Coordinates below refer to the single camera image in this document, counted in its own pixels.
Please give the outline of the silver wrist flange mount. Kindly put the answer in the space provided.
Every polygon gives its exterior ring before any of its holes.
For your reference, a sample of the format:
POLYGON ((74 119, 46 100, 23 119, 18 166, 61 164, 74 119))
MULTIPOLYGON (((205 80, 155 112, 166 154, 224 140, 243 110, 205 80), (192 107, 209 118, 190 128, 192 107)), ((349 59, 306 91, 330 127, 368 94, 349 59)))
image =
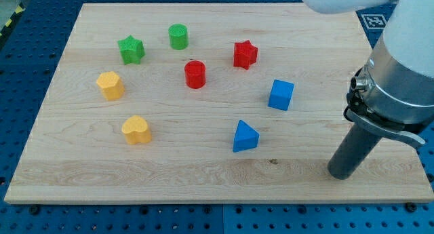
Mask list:
POLYGON ((384 38, 351 78, 344 116, 368 133, 417 149, 433 121, 433 73, 422 74, 395 59, 384 38))

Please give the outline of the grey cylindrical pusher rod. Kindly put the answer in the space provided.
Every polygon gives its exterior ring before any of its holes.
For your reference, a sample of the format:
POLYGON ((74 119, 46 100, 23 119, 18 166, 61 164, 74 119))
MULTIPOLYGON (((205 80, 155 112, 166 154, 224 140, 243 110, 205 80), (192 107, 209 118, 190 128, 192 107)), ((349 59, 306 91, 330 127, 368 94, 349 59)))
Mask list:
POLYGON ((340 180, 349 178, 381 138, 354 124, 329 160, 329 173, 340 180))

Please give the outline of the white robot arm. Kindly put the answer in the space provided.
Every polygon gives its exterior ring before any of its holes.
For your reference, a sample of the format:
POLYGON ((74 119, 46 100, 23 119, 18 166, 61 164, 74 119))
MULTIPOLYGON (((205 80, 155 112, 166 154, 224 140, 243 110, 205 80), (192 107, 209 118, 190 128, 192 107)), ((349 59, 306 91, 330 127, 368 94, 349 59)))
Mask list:
POLYGON ((351 79, 343 115, 353 126, 329 161, 329 173, 347 179, 381 138, 424 145, 419 133, 433 122, 433 0, 302 1, 322 14, 396 4, 351 79))

